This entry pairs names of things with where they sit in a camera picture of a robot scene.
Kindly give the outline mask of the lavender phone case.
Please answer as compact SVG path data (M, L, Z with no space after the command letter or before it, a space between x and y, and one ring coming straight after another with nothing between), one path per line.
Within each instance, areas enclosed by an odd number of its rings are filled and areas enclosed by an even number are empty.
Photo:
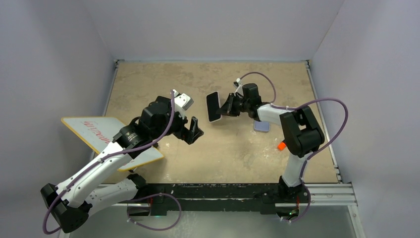
M267 133L270 131L270 123L267 121L254 121L254 131Z

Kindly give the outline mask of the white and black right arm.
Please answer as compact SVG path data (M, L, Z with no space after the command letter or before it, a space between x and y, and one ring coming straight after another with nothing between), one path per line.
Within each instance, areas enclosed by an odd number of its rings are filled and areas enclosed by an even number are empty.
M324 143L324 133L312 110L308 106L300 109L280 109L262 101L255 83L235 82L235 92L230 93L226 102L216 114L237 117L247 113L254 121L265 121L281 127L283 141L280 149L290 152L286 169L279 178L278 195L285 202L291 201L303 187L303 173L310 155L318 151Z

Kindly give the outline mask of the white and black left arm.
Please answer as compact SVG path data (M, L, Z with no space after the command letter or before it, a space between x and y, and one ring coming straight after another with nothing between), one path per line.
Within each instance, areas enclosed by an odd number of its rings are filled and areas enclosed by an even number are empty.
M172 91L170 98L157 97L139 117L122 127L112 142L84 168L57 185L46 184L41 189L48 209L45 219L54 217L59 230L70 233L80 228L90 216L111 205L123 201L141 203L159 196L159 192L137 174L105 188L99 188L99 185L165 136L174 135L193 144L203 135L198 119L187 119L186 116L193 102L190 96L176 91Z

